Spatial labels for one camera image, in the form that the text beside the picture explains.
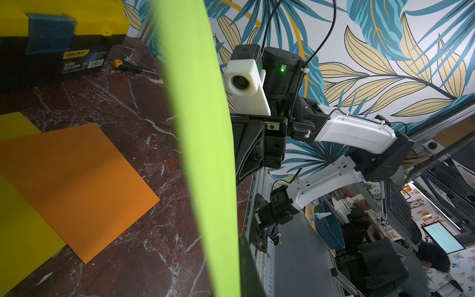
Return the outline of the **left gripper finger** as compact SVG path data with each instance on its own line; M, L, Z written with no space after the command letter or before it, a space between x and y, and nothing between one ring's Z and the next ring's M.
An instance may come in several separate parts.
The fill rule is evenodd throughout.
M266 297L245 236L239 238L239 272L242 297Z

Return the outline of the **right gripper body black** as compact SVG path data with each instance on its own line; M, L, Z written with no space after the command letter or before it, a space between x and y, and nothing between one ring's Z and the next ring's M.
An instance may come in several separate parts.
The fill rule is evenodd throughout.
M263 167L279 169L282 165L288 120L286 117L279 116L255 116L232 114L231 123L254 123L263 122L265 126L265 135L263 142Z

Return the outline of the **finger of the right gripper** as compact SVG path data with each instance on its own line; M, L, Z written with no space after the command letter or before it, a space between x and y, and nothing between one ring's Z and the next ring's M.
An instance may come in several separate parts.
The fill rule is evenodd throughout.
M263 122L232 123L236 185L242 183L249 175L263 168L263 140L265 126Z

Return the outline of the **green paper sheet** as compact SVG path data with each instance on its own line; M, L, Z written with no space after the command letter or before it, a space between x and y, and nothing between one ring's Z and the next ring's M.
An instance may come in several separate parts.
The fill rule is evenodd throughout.
M233 130L203 1L154 1L194 215L215 297L241 295Z

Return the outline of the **orange paper sheet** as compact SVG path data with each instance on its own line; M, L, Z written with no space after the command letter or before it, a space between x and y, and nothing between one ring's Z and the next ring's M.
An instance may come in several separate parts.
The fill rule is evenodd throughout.
M2 141L1 173L83 262L159 201L96 124Z

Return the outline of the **yellow paper sheet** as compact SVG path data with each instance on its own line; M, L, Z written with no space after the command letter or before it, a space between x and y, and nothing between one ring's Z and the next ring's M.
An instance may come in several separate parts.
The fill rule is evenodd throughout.
M1 296L12 290L66 243L1 175Z

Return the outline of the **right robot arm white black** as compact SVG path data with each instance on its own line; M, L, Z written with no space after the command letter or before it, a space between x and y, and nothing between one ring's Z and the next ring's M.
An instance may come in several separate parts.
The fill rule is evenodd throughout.
M283 224L312 200L355 183L389 182L413 147L383 119L370 120L299 94L308 65L288 51L239 45L224 71L236 180L288 165L298 181L272 191L260 228Z

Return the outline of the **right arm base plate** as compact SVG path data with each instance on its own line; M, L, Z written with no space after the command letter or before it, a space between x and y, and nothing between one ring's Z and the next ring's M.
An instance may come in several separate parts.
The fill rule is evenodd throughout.
M267 202L261 194L256 194L251 209L249 242L258 251L267 253L269 233L275 226L275 222L272 204Z

